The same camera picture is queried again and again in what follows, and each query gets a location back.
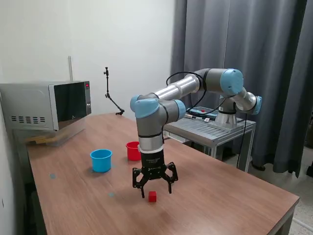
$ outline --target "robotic arm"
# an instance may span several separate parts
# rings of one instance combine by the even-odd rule
[[[176,167],[173,162],[165,164],[163,153],[162,129],[167,123],[177,121],[184,117],[186,107],[179,99],[190,93],[196,93],[205,88],[216,92],[225,99],[219,108],[215,124],[229,127],[229,118],[236,111],[258,114],[262,98],[247,92],[243,87],[243,75],[235,69],[203,69],[188,74],[182,80],[169,84],[166,88],[147,95],[136,95],[131,99],[131,110],[135,112],[137,131],[139,137],[139,151],[141,152],[142,168],[133,168],[133,187],[140,188],[144,198],[144,185],[148,180],[163,178],[168,182],[169,193],[172,192],[171,183],[178,180]],[[173,172],[172,177],[165,171]],[[137,182],[137,176],[142,173],[142,179]]]

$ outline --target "black tripod stand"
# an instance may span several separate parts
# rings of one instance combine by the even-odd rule
[[[109,94],[109,70],[108,67],[106,67],[106,71],[103,72],[104,75],[107,76],[107,93],[106,93],[106,98],[108,98],[110,101],[112,101],[112,103],[120,110],[120,112],[115,113],[116,115],[123,115],[123,113],[125,112],[124,109],[121,109],[115,102],[114,100],[112,100],[110,94]]]

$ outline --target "metal stand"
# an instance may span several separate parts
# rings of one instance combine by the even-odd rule
[[[121,109],[115,102],[114,100],[111,98],[110,94],[109,94],[109,69],[108,67],[106,67],[106,71],[103,72],[104,75],[107,76],[107,93],[106,93],[106,98],[108,98],[110,101],[112,101],[112,103],[120,110],[120,112],[115,113],[116,115],[123,115],[123,113],[125,112],[124,109]]]
[[[172,134],[187,140],[199,143],[211,149],[207,153],[218,160],[222,160],[223,145],[244,133],[245,122],[242,119],[237,119],[237,127],[234,131],[225,130],[218,126],[208,125],[202,120],[183,118],[177,122],[172,122],[164,126],[164,130],[169,132],[169,137],[174,138]],[[250,162],[252,142],[256,123],[246,121],[246,131],[241,149],[241,155],[238,163],[238,169],[247,172]]]

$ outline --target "table leg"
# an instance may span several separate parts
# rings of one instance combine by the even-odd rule
[[[292,218],[293,218],[293,213],[286,220],[286,222],[283,224],[283,226],[277,231],[276,235],[288,235],[289,234]]]
[[[203,150],[203,152],[206,154],[206,155],[210,155],[210,148],[209,147],[207,147],[207,146],[204,146],[204,150]]]
[[[248,172],[250,155],[252,149],[254,130],[248,133],[245,133],[243,146],[241,148],[240,159],[238,162],[238,169]]]
[[[224,149],[223,146],[215,146],[211,148],[210,156],[221,161],[223,157],[223,149]]]

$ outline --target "white wall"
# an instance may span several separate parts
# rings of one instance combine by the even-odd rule
[[[4,0],[0,5],[0,83],[90,80],[92,113],[117,112],[110,94],[134,118],[135,94],[164,87],[170,73],[174,0]],[[0,233],[12,235],[22,215],[19,164],[0,113]]]
[[[3,0],[2,82],[69,80],[69,14],[64,0]]]
[[[174,0],[70,0],[75,80],[90,80],[93,114],[133,118],[130,99],[165,86],[170,73]]]
[[[2,112],[0,112],[0,231],[4,235],[15,234],[16,227],[13,181],[9,166],[11,157],[12,152],[7,141]]]
[[[0,234],[23,231],[24,192],[20,164],[13,154],[0,105]]]

